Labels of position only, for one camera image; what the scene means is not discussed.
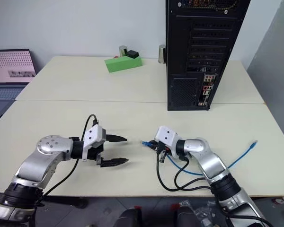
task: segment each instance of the wire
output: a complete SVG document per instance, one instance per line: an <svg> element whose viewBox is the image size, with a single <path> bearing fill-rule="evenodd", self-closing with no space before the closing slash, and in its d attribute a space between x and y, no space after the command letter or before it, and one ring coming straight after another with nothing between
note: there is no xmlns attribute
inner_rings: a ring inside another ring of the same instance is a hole
<svg viewBox="0 0 284 227"><path fill-rule="evenodd" d="M84 139L85 131L86 131L87 125L88 125L89 120L90 120L91 117L94 117L93 125L97 123L97 117L96 117L94 114L91 114L91 115L87 118L87 120L86 120L86 122L85 122L85 126L84 126L83 133L82 133L82 137L81 137L81 141L83 141L83 139ZM53 186L50 190L48 190L48 191L43 195L43 198L44 198L45 196L47 196L49 193L51 193L55 188L57 188L60 184L62 184L64 181L66 181L66 180L71 176L71 174L75 171L75 169L76 169L76 167L77 167L77 165L78 165L78 162L79 162L79 159L76 160L75 165L74 165L74 167L72 168L72 170L70 171L70 173L69 173L65 178L63 178L63 180L61 180L59 183L57 183L55 186Z"/></svg>
<svg viewBox="0 0 284 227"><path fill-rule="evenodd" d="M231 163L231 164L228 166L228 168L233 167L237 162L239 162L242 158L244 158L244 156L246 156L246 155L255 147L256 144L257 144L257 140L254 141L254 142L250 145L250 147L247 149L247 151L246 151L243 155L241 155L241 156L240 156L239 158L237 158L233 163ZM167 158L168 158L168 159L171 161L171 163L174 164L178 169L181 169L181 167L179 167L179 166L174 162L174 160L172 160L172 158L171 158L169 155L167 155ZM203 174L194 173L194 172L190 172L190 171L187 171L187 170L183 170L183 172L184 172L184 173L187 173L187 174L191 174L191 175L203 176Z"/></svg>
<svg viewBox="0 0 284 227"><path fill-rule="evenodd" d="M194 182L197 182L197 181L201 181L201 180L205 180L205 177L199 177L199 178L196 178L194 180L192 180L191 182L183 185L182 187L180 187L178 184L177 184L177 178L179 176L179 174L189 165L189 159L186 157L186 164L176 173L175 175L175 178L174 178L174 184L177 188L181 189L182 191L186 191L186 192L190 192L190 191L195 191L195 190L198 190L198 189L209 189L211 190L211 188L209 186L199 186L199 187L195 187L195 188L186 188L187 186L189 186L190 184L194 183Z"/></svg>
<svg viewBox="0 0 284 227"><path fill-rule="evenodd" d="M260 218L260 217L256 217L256 216L250 216L250 215L233 215L233 214L230 214L230 213L226 213L226 212L224 212L224 210L220 206L220 203L219 203L219 201L216 197L215 197L215 200L216 200L216 205L220 209L221 213L228 218L257 220L257 221L264 222L269 227L274 227L269 221L265 220L264 218Z"/></svg>
<svg viewBox="0 0 284 227"><path fill-rule="evenodd" d="M177 174L175 175L175 181L177 180L177 177L178 175L188 166L189 164L189 160L187 159L187 163L177 172ZM192 183L196 182L196 181L200 181L200 180L205 180L204 177L200 177L200 178L197 178L197 179L194 179L188 183L186 183L185 185L179 187L177 184L176 187L177 188L168 188L162 181L161 177L160 177L160 172L159 172L159 153L157 153L157 167L156 167L156 170L157 170L157 177L158 177L158 180L160 182L160 184L162 185L162 187L167 190L167 191L170 191L170 192L177 192L177 191L194 191L194 190L197 190L197 189L209 189L211 190L210 187L208 186L199 186L199 187L195 187L195 188L192 188L192 189L185 189L187 186L191 185Z"/></svg>

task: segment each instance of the black cable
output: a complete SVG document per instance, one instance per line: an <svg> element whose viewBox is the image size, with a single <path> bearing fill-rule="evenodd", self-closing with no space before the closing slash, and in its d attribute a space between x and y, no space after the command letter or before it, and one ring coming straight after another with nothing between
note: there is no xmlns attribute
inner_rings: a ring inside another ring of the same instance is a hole
<svg viewBox="0 0 284 227"><path fill-rule="evenodd" d="M179 171L177 172L176 176L175 176L175 179L177 179L177 176L188 166L189 164L189 161L181 168L179 169ZM157 177L158 177L158 180L160 182L160 184L162 185L162 187L167 190L167 191L170 191L170 192L177 192L177 191L184 191L185 187L191 185L192 183L196 182L196 181L200 181L200 180L205 180L204 177L200 177L200 178L197 178L197 179L194 179L188 183L186 183L185 185L181 186L181 187L178 187L177 185L177 188L173 189L173 188L168 188L167 186L165 186L165 184L163 183L161 177L160 177L160 172L159 172L159 154L157 153L157 167L156 167L156 170L157 170ZM202 189L202 188L206 188L206 189L210 189L210 187L208 186L200 186L200 187L196 187L195 190L197 189Z"/></svg>
<svg viewBox="0 0 284 227"><path fill-rule="evenodd" d="M198 187L195 187L195 188L186 188L187 186L189 186L190 184L194 183L194 182L197 182L197 181L201 181L201 180L205 180L205 177L199 177L199 178L196 178L190 182L188 182L187 184L183 185L183 186L179 186L177 184L177 178L179 176L179 174L189 165L189 159L186 157L186 164L176 173L175 175L175 178L174 178L174 184L177 188L179 188L180 190L182 191L186 191L186 192L190 192L190 191L195 191L195 190L198 190L198 189L209 189L211 190L211 188L209 186L198 186Z"/></svg>
<svg viewBox="0 0 284 227"><path fill-rule="evenodd" d="M215 200L216 200L216 205L220 209L221 213L228 218L257 220L257 221L261 221L261 222L265 223L269 227L274 227L269 221L265 220L264 218L259 218L259 217L250 216L250 215L233 215L233 214L230 214L230 213L226 213L226 212L224 212L224 210L220 206L220 203L219 203L219 201L216 197L215 197Z"/></svg>
<svg viewBox="0 0 284 227"><path fill-rule="evenodd" d="M87 118L87 120L86 120L86 122L85 122L84 129L83 129L81 141L83 141L83 139L84 139L85 131L86 131L87 125L88 125L89 120L90 120L91 117L94 117L93 126L94 126L95 124L97 124L97 122L98 122L98 121L97 121L97 117L96 117L94 114L91 114L91 115ZM43 195L43 197L47 196L47 195L48 195L49 193L51 193L55 188L57 188L60 184L62 184L64 181L66 181L67 178L69 178L70 175L75 171L75 169L76 169L76 167L77 167L77 165L78 165L78 162L79 162L79 159L76 160L76 163L75 163L74 167L72 168L72 170L70 171L70 173L69 173L65 178L63 178L63 180L61 180L59 183L57 183L55 186L53 186L50 190L48 190L48 191Z"/></svg>

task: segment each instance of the robotic arm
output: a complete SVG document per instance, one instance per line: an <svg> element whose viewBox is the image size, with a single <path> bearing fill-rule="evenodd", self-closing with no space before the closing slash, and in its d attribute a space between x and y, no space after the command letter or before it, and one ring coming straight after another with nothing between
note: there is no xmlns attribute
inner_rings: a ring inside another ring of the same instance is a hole
<svg viewBox="0 0 284 227"><path fill-rule="evenodd" d="M64 138L51 135L37 142L34 152L22 163L10 185L0 199L0 221L25 223L36 209L43 196L43 189L55 173L57 165L72 158L95 160L100 167L117 166L128 161L126 158L103 160L105 141L120 142L125 138L106 135L98 123L85 132L84 140L77 137Z"/></svg>
<svg viewBox="0 0 284 227"><path fill-rule="evenodd" d="M263 214L245 190L238 185L219 156L211 151L205 139L183 140L168 127L161 126L155 140L158 142L157 149L161 149L159 152L163 152L161 153L161 162L164 162L166 155L165 147L170 149L173 158L192 156L198 161L230 227L269 226L263 223Z"/></svg>

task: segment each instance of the white table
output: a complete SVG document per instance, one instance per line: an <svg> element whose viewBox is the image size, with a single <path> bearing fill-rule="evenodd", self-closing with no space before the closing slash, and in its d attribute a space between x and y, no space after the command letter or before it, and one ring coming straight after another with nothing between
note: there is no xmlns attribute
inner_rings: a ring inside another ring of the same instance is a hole
<svg viewBox="0 0 284 227"><path fill-rule="evenodd" d="M284 135L262 104L213 104L210 111L166 110L165 103L16 101L0 120L0 192L3 192L36 142L45 135L80 136L87 116L95 113L107 133L128 138L127 143L105 143L105 159L125 157L126 164L100 168L80 162L73 175L52 195L78 196L207 196L207 190L168 192L158 182L155 153L140 140L153 139L160 125L183 138L206 138L226 164L253 142L258 144L231 172L251 196L284 195ZM48 188L63 179L73 161L58 165ZM160 166L164 182L172 186L177 169L167 160ZM189 170L198 171L191 162ZM194 177L181 174L179 182Z"/></svg>
<svg viewBox="0 0 284 227"><path fill-rule="evenodd" d="M143 59L143 66L109 73L103 57L54 57L17 100L75 100L166 103L166 65ZM240 61L230 61L213 103L262 104Z"/></svg>

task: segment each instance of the laptop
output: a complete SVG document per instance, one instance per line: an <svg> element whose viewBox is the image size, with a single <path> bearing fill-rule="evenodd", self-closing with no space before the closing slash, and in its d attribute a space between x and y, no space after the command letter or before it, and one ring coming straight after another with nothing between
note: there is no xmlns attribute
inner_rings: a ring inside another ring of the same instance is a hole
<svg viewBox="0 0 284 227"><path fill-rule="evenodd" d="M29 49L0 50L0 115L35 76Z"/></svg>

